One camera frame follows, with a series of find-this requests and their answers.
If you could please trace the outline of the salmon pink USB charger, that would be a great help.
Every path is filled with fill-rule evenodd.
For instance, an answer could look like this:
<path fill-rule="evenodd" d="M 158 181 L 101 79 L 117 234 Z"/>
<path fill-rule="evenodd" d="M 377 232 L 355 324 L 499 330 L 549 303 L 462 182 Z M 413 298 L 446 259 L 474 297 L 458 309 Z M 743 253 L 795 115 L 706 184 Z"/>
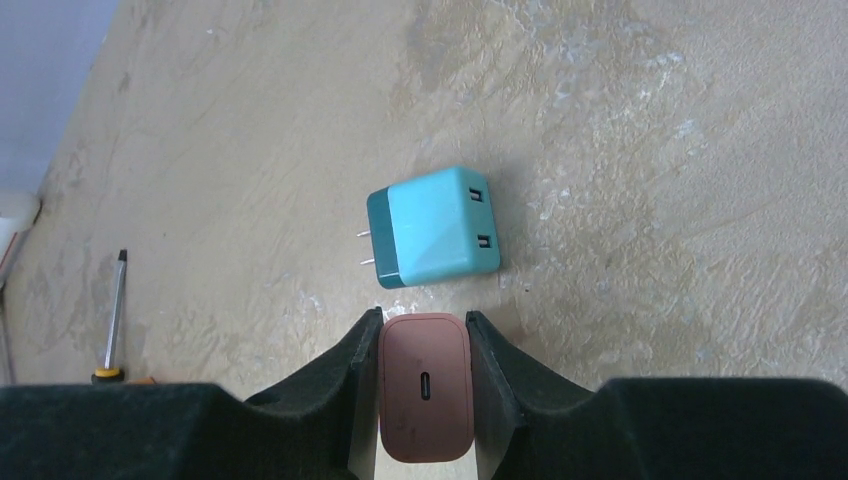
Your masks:
<path fill-rule="evenodd" d="M 470 339 L 448 313 L 393 317 L 378 343 L 379 428 L 396 461 L 439 463 L 467 453 L 474 438 Z"/>

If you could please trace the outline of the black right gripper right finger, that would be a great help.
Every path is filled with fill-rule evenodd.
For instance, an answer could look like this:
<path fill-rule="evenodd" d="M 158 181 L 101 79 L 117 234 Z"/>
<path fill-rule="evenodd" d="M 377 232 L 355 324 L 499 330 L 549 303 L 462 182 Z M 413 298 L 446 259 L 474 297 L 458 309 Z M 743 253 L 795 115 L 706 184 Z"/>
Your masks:
<path fill-rule="evenodd" d="M 471 341 L 482 479 L 843 479 L 847 395 L 815 379 L 616 378 L 590 391 L 479 311 Z"/>

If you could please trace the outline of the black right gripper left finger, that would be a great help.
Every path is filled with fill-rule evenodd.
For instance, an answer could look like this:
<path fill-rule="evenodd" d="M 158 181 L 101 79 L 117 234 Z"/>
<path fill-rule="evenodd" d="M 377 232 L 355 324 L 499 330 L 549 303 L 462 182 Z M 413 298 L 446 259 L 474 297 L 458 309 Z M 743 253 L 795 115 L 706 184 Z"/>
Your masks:
<path fill-rule="evenodd" d="M 367 310 L 332 348 L 240 400 L 212 383 L 1 391 L 5 479 L 370 479 L 376 351 Z"/>

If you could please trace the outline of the teal USB charger plug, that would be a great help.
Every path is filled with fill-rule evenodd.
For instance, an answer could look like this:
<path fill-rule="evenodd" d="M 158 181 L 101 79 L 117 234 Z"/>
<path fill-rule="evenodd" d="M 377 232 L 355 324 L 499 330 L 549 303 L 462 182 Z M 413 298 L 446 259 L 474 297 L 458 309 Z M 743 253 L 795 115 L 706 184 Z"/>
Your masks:
<path fill-rule="evenodd" d="M 454 166 L 376 190 L 366 199 L 372 264 L 384 289 L 497 271 L 501 253 L 486 178 Z"/>

